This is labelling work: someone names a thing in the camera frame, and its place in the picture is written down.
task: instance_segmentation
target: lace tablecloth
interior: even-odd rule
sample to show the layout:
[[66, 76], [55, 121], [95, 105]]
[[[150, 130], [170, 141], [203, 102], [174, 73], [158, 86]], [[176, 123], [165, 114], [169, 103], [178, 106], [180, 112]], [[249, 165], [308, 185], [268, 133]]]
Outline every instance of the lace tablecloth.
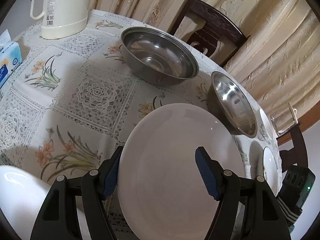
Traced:
[[[0, 164], [22, 168], [49, 184], [60, 174], [82, 176], [99, 166], [124, 145], [142, 118], [161, 105], [190, 103], [207, 109], [211, 73], [226, 74], [183, 43], [199, 63], [198, 77], [171, 89], [141, 80], [124, 61], [120, 35], [131, 26], [151, 26], [112, 13], [92, 10], [85, 30], [59, 40], [43, 39], [40, 25], [16, 38], [24, 62], [0, 91]], [[241, 89], [258, 110], [256, 101]], [[248, 178], [256, 176], [264, 147], [271, 149], [280, 190], [276, 140], [234, 139]], [[115, 231], [131, 232], [116, 192], [106, 208]]]

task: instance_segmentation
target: wooden chair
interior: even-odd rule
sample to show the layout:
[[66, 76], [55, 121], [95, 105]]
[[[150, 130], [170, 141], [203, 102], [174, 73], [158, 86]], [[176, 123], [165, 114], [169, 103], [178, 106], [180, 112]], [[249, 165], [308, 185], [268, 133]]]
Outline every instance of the wooden chair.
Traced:
[[204, 19], [206, 23], [202, 29], [191, 35], [187, 44], [208, 57], [214, 53], [217, 48], [217, 42], [222, 36], [227, 37], [237, 46], [231, 55], [220, 64], [221, 67], [224, 67], [248, 38], [244, 36], [241, 30], [228, 17], [200, 0], [187, 0], [176, 22], [169, 31], [171, 35], [176, 33], [183, 18], [189, 11]]
[[301, 125], [301, 122], [294, 125], [289, 130], [292, 138], [293, 148], [290, 150], [280, 151], [282, 172], [287, 171], [288, 167], [293, 164], [297, 164], [299, 167], [303, 168], [308, 167], [307, 148], [299, 125]]

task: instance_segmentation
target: kettle handle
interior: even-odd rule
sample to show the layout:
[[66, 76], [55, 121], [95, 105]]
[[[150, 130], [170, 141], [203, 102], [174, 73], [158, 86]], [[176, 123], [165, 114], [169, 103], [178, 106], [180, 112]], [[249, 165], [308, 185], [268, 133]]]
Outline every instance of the kettle handle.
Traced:
[[279, 131], [279, 134], [283, 134], [283, 133], [287, 132], [288, 130], [291, 129], [292, 126], [294, 126], [294, 125], [296, 125], [296, 124], [299, 123], [299, 121], [298, 121], [298, 119], [297, 119], [297, 113], [298, 113], [297, 109], [293, 108], [290, 102], [288, 103], [288, 105], [289, 105], [289, 110], [290, 110], [290, 113], [291, 113], [292, 118], [293, 118], [294, 121], [291, 122], [291, 123], [290, 123], [288, 126], [286, 126], [285, 128], [281, 129], [281, 130]]
[[40, 15], [38, 15], [37, 17], [34, 17], [33, 16], [33, 6], [34, 5], [35, 5], [35, 0], [31, 0], [30, 17], [34, 20], [38, 20], [44, 16], [44, 11], [42, 11], [42, 13]]

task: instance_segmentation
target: metal bowl rim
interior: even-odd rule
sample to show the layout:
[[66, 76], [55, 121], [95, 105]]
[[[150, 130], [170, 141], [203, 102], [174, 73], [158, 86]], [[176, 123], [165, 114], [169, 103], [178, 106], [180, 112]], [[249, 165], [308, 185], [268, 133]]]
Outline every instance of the metal bowl rim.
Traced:
[[[249, 104], [249, 106], [250, 106], [250, 108], [251, 108], [252, 114], [253, 114], [253, 116], [254, 116], [254, 123], [255, 123], [255, 130], [254, 130], [254, 133], [253, 133], [252, 135], [250, 135], [250, 134], [246, 133], [245, 131], [243, 131], [243, 130], [239, 127], [238, 123], [235, 122], [235, 121], [231, 118], [231, 116], [230, 116], [230, 114], [228, 113], [228, 111], [226, 111], [226, 109], [225, 109], [225, 107], [224, 107], [224, 105], [223, 105], [223, 103], [222, 103], [222, 101], [221, 101], [221, 98], [219, 97], [219, 95], [218, 95], [218, 93], [217, 93], [217, 90], [216, 90], [215, 86], [213, 85], [213, 77], [214, 77], [214, 75], [216, 75], [217, 73], [219, 73], [219, 74], [225, 76], [226, 78], [228, 78], [228, 79], [238, 88], [238, 90], [241, 91], [241, 93], [243, 94], [245, 100], [248, 102], [248, 104]], [[214, 72], [212, 72], [212, 74], [211, 74], [211, 85], [212, 85], [212, 87], [213, 87], [213, 90], [214, 90], [214, 92], [215, 92], [215, 94], [216, 94], [219, 102], [220, 102], [220, 105], [223, 107], [224, 112], [226, 113], [226, 117], [227, 117], [227, 119], [229, 120], [229, 122], [230, 122], [234, 127], [236, 127], [236, 128], [237, 128], [242, 134], [244, 134], [245, 136], [247, 136], [247, 137], [249, 137], [249, 138], [251, 138], [251, 139], [255, 138], [255, 137], [257, 136], [257, 132], [258, 132], [257, 119], [256, 119], [256, 117], [255, 117], [255, 114], [254, 114], [254, 112], [253, 112], [253, 109], [252, 109], [252, 106], [251, 106], [250, 102], [248, 101], [247, 97], [246, 97], [245, 94], [242, 92], [242, 90], [240, 89], [240, 87], [239, 87], [236, 83], [234, 83], [231, 78], [229, 78], [227, 75], [225, 75], [224, 73], [219, 72], [219, 71], [214, 71]]]
[[[161, 37], [171, 41], [172, 43], [174, 43], [177, 47], [179, 47], [183, 52], [185, 52], [188, 56], [188, 58], [190, 59], [192, 65], [194, 66], [194, 68], [196, 69], [196, 73], [192, 76], [192, 77], [189, 77], [189, 78], [182, 78], [182, 77], [177, 77], [177, 76], [172, 76], [172, 75], [169, 75], [167, 73], [164, 73], [164, 72], [161, 72], [155, 68], [152, 68], [150, 67], [149, 65], [145, 64], [144, 62], [142, 62], [139, 58], [137, 58], [134, 54], [131, 53], [131, 51], [127, 48], [127, 46], [124, 44], [124, 38], [126, 35], [130, 34], [130, 33], [134, 33], [134, 32], [141, 32], [141, 31], [144, 31], [144, 32], [147, 32], [147, 33], [152, 33], [152, 34], [157, 34], [157, 35], [160, 35]], [[193, 79], [195, 78], [198, 74], [199, 74], [199, 65], [198, 65], [198, 62], [196, 60], [196, 58], [192, 55], [192, 53], [185, 47], [183, 46], [183, 44], [181, 44], [179, 41], [175, 40], [174, 38], [171, 37], [170, 34], [166, 33], [166, 32], [163, 32], [163, 31], [160, 31], [160, 30], [156, 30], [156, 29], [152, 29], [152, 28], [148, 28], [148, 27], [130, 27], [130, 28], [127, 28], [125, 29], [122, 34], [121, 34], [121, 41], [122, 41], [122, 44], [124, 45], [124, 47], [126, 48], [126, 50], [133, 56], [135, 57], [138, 61], [140, 61], [141, 63], [143, 63], [145, 66], [149, 67], [149, 68], [152, 68], [153, 70], [163, 74], [163, 75], [167, 75], [169, 77], [173, 77], [173, 78], [177, 78], [177, 79], [182, 79], [182, 80], [189, 80], [189, 79]]]

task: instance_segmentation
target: stainless steel bowl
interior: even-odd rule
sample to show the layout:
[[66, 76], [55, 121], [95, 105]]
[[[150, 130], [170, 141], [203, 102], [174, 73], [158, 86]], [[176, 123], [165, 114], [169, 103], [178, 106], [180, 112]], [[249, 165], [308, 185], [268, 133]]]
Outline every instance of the stainless steel bowl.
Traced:
[[127, 65], [148, 82], [175, 85], [199, 73], [190, 51], [165, 32], [132, 27], [123, 31], [121, 40]]
[[215, 71], [208, 92], [208, 110], [216, 116], [231, 134], [257, 135], [257, 121], [247, 98], [226, 75]]

